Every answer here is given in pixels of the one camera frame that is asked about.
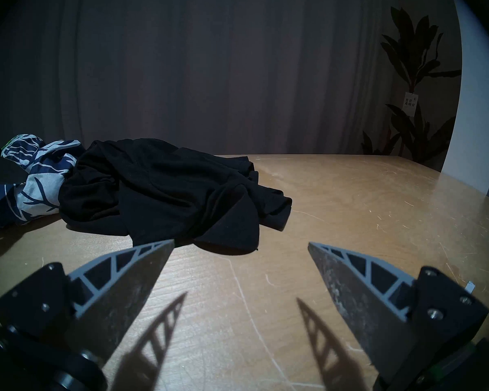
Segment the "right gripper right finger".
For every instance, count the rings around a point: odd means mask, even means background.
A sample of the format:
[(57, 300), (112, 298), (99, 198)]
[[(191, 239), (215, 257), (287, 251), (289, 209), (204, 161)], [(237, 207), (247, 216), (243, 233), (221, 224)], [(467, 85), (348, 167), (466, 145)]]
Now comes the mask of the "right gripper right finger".
[(339, 314), (378, 371), (373, 389), (454, 389), (489, 308), (439, 269), (414, 278), (371, 255), (308, 243)]

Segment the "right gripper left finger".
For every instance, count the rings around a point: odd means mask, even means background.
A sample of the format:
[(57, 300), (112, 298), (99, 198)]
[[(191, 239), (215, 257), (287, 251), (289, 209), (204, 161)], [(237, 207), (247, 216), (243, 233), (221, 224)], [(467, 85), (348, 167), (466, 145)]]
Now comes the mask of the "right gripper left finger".
[(172, 239), (104, 254), (66, 274), (52, 262), (0, 297), (0, 324), (36, 344), (108, 361), (175, 248)]

